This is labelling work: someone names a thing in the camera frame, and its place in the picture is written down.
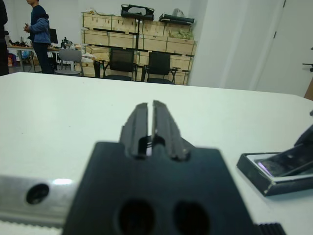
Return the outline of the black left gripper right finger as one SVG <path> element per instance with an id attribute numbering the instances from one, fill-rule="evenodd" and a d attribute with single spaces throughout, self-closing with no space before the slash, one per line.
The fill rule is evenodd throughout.
<path id="1" fill-rule="evenodd" d="M 153 101 L 152 147 L 163 146 L 167 156 L 175 161 L 186 161 L 189 149 L 166 104 Z"/>

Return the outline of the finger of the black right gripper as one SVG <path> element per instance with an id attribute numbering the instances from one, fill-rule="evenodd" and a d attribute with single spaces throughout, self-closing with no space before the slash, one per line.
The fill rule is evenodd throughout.
<path id="1" fill-rule="evenodd" d="M 296 141 L 294 146 L 312 146 L 313 145 L 313 125 L 311 125 Z"/>

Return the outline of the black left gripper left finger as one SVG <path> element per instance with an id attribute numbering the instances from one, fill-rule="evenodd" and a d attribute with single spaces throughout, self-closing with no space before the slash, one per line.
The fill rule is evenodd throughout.
<path id="1" fill-rule="evenodd" d="M 148 104 L 136 105 L 122 126 L 119 142 L 125 147 L 127 156 L 146 158 L 148 145 Z"/>

